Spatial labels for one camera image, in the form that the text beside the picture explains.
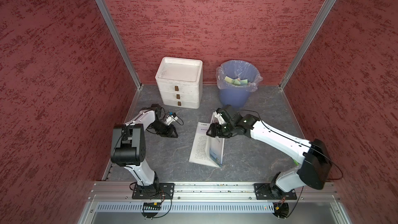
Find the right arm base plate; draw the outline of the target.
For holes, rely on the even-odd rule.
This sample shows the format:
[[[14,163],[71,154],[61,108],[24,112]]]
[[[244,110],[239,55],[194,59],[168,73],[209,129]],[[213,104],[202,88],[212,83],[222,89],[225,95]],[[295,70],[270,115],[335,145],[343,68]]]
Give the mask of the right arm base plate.
[[[270,186],[270,183],[255,183],[254,191],[257,200],[296,200],[296,193],[291,190],[289,192],[284,192],[280,190],[277,186]]]

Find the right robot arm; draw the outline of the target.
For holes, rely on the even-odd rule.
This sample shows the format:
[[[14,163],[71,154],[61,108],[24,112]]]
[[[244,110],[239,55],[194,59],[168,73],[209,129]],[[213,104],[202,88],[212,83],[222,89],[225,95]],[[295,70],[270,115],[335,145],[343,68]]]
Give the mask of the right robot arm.
[[[284,173],[278,172],[269,184],[256,190],[273,199],[281,199],[298,187],[322,190],[332,168],[332,161],[322,141],[315,139],[310,142],[287,134],[267,124],[255,111],[248,111],[242,116],[231,105],[218,108],[212,114],[206,134],[222,139],[244,135],[274,147],[296,161],[296,167]]]

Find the magazine book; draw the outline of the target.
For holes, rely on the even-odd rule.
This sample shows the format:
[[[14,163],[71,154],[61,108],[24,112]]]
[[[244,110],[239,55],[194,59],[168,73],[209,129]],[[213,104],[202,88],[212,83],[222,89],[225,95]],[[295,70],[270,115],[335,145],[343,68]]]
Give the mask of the magazine book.
[[[219,124],[219,117],[213,112],[210,123],[199,122],[197,125],[189,162],[204,166],[221,168],[223,164],[224,138],[212,138],[207,135],[210,125]]]

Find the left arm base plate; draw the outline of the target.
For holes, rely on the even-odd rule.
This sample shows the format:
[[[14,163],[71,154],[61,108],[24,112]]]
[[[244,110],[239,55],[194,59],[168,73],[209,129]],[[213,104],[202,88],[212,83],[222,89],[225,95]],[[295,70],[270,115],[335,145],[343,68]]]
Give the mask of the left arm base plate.
[[[140,186],[137,183],[129,185],[133,200],[172,200],[175,190],[174,183],[158,183],[150,186]]]

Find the yellow sticky note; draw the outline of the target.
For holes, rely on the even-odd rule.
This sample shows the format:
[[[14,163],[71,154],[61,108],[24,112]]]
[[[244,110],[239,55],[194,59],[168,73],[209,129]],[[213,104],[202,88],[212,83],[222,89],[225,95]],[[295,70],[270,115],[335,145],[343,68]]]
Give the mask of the yellow sticky note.
[[[228,76],[226,76],[225,78],[224,78],[224,80],[225,80],[225,82],[227,82],[227,83],[229,83],[229,84],[234,84],[234,79],[232,79],[232,78],[230,78],[230,77],[228,77]]]

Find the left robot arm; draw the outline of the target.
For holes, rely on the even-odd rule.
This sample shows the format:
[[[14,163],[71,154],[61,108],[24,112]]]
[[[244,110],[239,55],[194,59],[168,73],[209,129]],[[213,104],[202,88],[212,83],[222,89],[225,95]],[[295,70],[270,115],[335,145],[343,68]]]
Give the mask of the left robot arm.
[[[159,178],[146,161],[145,132],[162,138],[178,138],[174,122],[184,124],[176,113],[152,104],[142,108],[131,120],[113,128],[110,160],[133,175],[136,183],[132,190],[139,196],[153,199],[162,193]]]

